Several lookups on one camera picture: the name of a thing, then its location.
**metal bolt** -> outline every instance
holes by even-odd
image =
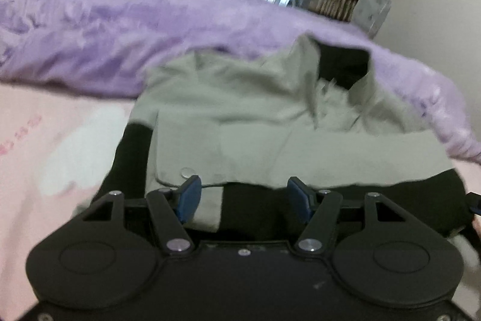
[[[54,318],[48,313],[40,313],[37,317],[38,321],[54,321]]]
[[[191,243],[183,238],[174,238],[167,242],[167,248],[173,252],[183,252],[191,247]]]
[[[239,256],[250,256],[251,255],[251,251],[249,249],[239,249],[239,251],[237,253],[239,254]]]
[[[299,241],[297,246],[299,246],[299,248],[305,252],[315,252],[316,250],[322,248],[322,242],[314,238],[305,238]]]

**purple blanket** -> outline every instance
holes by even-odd
[[[254,60],[305,32],[368,49],[377,80],[412,103],[448,154],[481,162],[481,144],[450,79],[352,25],[261,0],[0,0],[0,80],[137,97],[149,67],[187,51],[217,48]]]

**silver screw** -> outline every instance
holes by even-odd
[[[239,249],[239,251],[237,253],[239,254],[239,256],[250,256],[251,255],[251,251],[249,249]]]
[[[48,313],[40,313],[37,317],[38,321],[54,321],[54,318]]]
[[[173,252],[183,252],[191,247],[191,243],[183,238],[174,238],[167,242],[167,248]]]
[[[299,241],[297,246],[299,246],[299,248],[305,252],[315,252],[316,250],[322,248],[322,242],[314,238],[305,238]]]

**pink bed sheet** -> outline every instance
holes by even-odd
[[[95,193],[132,106],[0,85],[0,318],[13,321],[35,304],[28,252]],[[455,165],[481,193],[481,166]]]

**bed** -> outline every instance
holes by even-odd
[[[307,31],[330,45],[367,49],[377,81],[426,118],[450,157],[471,161],[454,165],[466,188],[480,192],[481,145],[454,84],[372,43],[352,25],[259,0],[0,0],[0,5],[7,11],[0,15],[0,106],[8,119],[0,124],[5,321],[35,302],[24,272],[28,251],[98,189],[148,70],[199,48],[252,61]],[[58,84],[61,89],[52,87]],[[470,277],[476,268],[476,262],[467,262],[458,294],[470,314],[479,308]]]

